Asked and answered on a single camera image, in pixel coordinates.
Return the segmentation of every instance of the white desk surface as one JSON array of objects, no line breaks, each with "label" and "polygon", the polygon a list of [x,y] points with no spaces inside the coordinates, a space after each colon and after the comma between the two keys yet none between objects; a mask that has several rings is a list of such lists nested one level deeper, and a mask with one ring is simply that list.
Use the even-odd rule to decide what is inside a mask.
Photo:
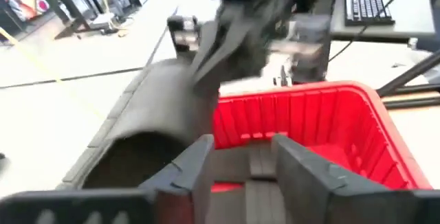
[{"label": "white desk surface", "polygon": [[[394,0],[389,6],[395,19],[394,25],[371,26],[362,36],[384,38],[419,38],[435,35],[430,0]],[[344,24],[345,0],[336,0],[331,22],[335,35],[353,36],[360,27],[346,27]]]}]

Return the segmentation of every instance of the red plastic bin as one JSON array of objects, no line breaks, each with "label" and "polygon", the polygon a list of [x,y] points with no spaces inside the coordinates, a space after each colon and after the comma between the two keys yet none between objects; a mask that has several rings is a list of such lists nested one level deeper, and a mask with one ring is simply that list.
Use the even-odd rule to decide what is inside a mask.
[{"label": "red plastic bin", "polygon": [[391,189],[432,188],[379,96],[360,83],[321,82],[220,99],[216,149],[276,133]]}]

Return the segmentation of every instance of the black metal bracket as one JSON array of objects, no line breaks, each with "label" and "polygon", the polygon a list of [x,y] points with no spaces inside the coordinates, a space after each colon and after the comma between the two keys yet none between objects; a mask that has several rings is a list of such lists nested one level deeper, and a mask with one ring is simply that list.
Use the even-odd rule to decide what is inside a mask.
[{"label": "black metal bracket", "polygon": [[[377,90],[379,96],[396,96],[410,93],[424,93],[428,91],[439,91],[440,85],[417,85],[407,86],[404,85],[410,82],[412,79],[426,73],[428,70],[440,64],[440,50],[436,51],[429,57],[425,58],[421,62],[414,65],[412,68],[404,72],[402,75],[396,77],[394,80],[388,82],[383,87]],[[387,109],[409,109],[417,107],[431,107],[440,105],[440,96],[431,98],[415,98],[411,100],[394,100],[385,101],[385,107]]]}]

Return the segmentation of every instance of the black keyboard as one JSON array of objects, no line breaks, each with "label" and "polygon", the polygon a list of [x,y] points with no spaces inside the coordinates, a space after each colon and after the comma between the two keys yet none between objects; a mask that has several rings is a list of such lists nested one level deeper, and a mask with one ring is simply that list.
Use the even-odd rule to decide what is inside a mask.
[{"label": "black keyboard", "polygon": [[394,24],[390,10],[384,10],[384,6],[383,0],[345,0],[345,25]]}]

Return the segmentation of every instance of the wire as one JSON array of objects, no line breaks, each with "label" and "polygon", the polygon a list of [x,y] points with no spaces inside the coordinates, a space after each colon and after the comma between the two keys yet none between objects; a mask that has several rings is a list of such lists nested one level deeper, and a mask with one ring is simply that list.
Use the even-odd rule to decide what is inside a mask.
[{"label": "wire", "polygon": [[[385,4],[385,6],[379,11],[377,12],[377,14],[375,15],[374,19],[376,19],[377,17],[379,17],[379,15],[381,13],[383,13],[385,11],[385,9],[392,3],[394,2],[394,0],[389,0],[388,3]],[[370,27],[370,25],[374,25],[374,21],[369,21],[367,22],[367,24],[350,40],[349,43],[347,43],[345,45],[345,47],[343,47],[338,53],[336,53],[334,56],[332,56],[329,59],[329,63],[334,60],[336,57],[338,57],[340,54],[342,54],[354,41],[356,41],[364,32],[365,30]]]}]

